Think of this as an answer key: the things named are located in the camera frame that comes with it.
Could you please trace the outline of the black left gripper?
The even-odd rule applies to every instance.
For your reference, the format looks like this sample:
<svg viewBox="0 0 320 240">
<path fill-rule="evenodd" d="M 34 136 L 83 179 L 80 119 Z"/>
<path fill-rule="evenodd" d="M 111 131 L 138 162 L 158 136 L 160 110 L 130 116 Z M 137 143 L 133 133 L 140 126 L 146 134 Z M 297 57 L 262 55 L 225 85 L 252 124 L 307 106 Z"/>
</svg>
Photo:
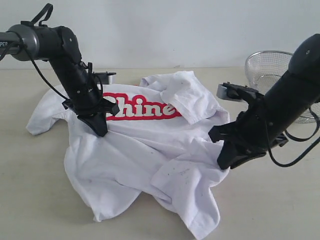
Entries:
<svg viewBox="0 0 320 240">
<path fill-rule="evenodd" d="M 119 113 L 118 104 L 105 99 L 103 92 L 75 92 L 62 102 L 62 106 L 78 115 L 78 119 L 99 137 L 104 137 L 108 132 L 106 113 L 112 116 Z"/>
</svg>

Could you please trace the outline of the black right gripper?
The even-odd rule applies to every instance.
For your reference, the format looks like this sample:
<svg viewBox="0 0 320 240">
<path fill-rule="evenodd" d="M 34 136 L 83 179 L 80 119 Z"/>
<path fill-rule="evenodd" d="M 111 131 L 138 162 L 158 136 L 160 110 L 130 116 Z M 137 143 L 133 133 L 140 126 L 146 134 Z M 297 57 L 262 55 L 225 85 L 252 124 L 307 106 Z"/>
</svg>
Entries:
<svg viewBox="0 0 320 240">
<path fill-rule="evenodd" d="M 213 142 L 223 141 L 217 158 L 221 170 L 235 169 L 244 163 L 262 158 L 268 148 L 283 147 L 288 138 L 284 133 L 271 133 L 261 113 L 240 112 L 236 120 L 216 125 L 209 131 Z"/>
</svg>

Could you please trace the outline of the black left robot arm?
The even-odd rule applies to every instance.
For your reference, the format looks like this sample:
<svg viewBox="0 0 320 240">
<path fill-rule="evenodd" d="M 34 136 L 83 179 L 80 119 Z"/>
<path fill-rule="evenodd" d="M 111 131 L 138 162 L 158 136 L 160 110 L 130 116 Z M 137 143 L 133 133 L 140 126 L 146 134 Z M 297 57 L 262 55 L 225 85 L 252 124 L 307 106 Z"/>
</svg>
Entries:
<svg viewBox="0 0 320 240">
<path fill-rule="evenodd" d="M 84 63 L 76 35 L 65 26 L 34 26 L 29 22 L 13 25 L 0 34 L 0 56 L 11 55 L 19 61 L 49 62 L 66 95 L 62 105 L 96 135 L 107 134 L 107 114 L 115 116 L 116 103 L 103 97 L 103 85 L 112 72 L 93 72 L 92 63 Z"/>
</svg>

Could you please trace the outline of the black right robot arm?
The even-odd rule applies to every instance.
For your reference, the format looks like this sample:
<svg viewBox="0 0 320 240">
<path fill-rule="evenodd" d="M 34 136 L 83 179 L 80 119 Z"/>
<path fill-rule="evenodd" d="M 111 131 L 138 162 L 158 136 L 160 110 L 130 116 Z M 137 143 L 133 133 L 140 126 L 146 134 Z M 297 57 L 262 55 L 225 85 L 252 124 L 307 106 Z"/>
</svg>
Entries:
<svg viewBox="0 0 320 240">
<path fill-rule="evenodd" d="M 289 139 L 301 142 L 287 128 L 320 101 L 320 35 L 316 33 L 299 45 L 287 70 L 266 94 L 224 82 L 218 86 L 217 97 L 248 104 L 248 109 L 240 112 L 235 121 L 215 125 L 208 132 L 212 142 L 223 141 L 217 158 L 220 169 L 234 169 L 265 155 L 282 168 L 297 164 L 319 144 L 319 139 L 286 164 L 275 159 L 272 148 L 282 147 Z"/>
</svg>

